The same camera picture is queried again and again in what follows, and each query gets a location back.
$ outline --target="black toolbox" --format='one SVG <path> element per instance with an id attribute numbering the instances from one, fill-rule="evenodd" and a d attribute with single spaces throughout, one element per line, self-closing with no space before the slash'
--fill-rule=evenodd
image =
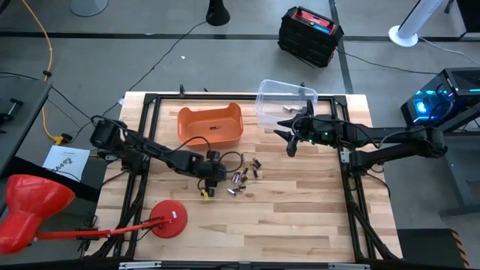
<path id="1" fill-rule="evenodd" d="M 282 17 L 278 46 L 324 68 L 343 36 L 342 28 L 331 19 L 304 7 L 292 7 Z"/>

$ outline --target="white paper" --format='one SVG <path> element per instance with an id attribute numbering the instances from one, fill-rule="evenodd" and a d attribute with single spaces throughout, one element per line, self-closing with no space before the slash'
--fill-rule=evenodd
<path id="1" fill-rule="evenodd" d="M 54 145 L 43 162 L 43 168 L 79 182 L 89 155 L 89 150 Z"/>

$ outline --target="red metal arm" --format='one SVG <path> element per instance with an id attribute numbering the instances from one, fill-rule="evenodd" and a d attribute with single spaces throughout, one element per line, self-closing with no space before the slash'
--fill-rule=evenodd
<path id="1" fill-rule="evenodd" d="M 76 238 L 77 236 L 97 236 L 97 237 L 109 237 L 114 236 L 122 233 L 131 232 L 134 230 L 141 230 L 145 228 L 156 227 L 160 224 L 171 223 L 172 219 L 161 219 L 150 221 L 147 223 L 128 226 L 121 229 L 104 229 L 98 231 L 72 231 L 72 232 L 37 232 L 35 233 L 35 238 L 40 240 L 49 240 L 49 239 L 69 239 L 69 238 Z"/>

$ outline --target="red lamp base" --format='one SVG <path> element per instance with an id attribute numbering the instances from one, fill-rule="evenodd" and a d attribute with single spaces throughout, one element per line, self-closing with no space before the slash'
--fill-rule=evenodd
<path id="1" fill-rule="evenodd" d="M 159 202 L 150 213 L 150 219 L 157 217 L 172 217 L 172 223 L 155 227 L 151 231 L 162 239 L 171 239 L 183 232 L 187 226 L 187 209 L 178 201 L 167 199 Z"/>

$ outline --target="red lamp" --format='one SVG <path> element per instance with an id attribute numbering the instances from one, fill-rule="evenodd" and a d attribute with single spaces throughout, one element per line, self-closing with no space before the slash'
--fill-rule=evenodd
<path id="1" fill-rule="evenodd" d="M 21 251 L 34 239 L 65 239 L 78 236 L 109 237 L 134 230 L 152 228 L 161 238 L 180 234 L 187 224 L 187 210 L 174 200 L 159 202 L 150 220 L 140 225 L 114 230 L 73 232 L 37 232 L 43 219 L 64 209 L 75 194 L 64 185 L 32 175 L 12 175 L 7 181 L 6 199 L 9 213 L 0 224 L 0 254 Z"/>

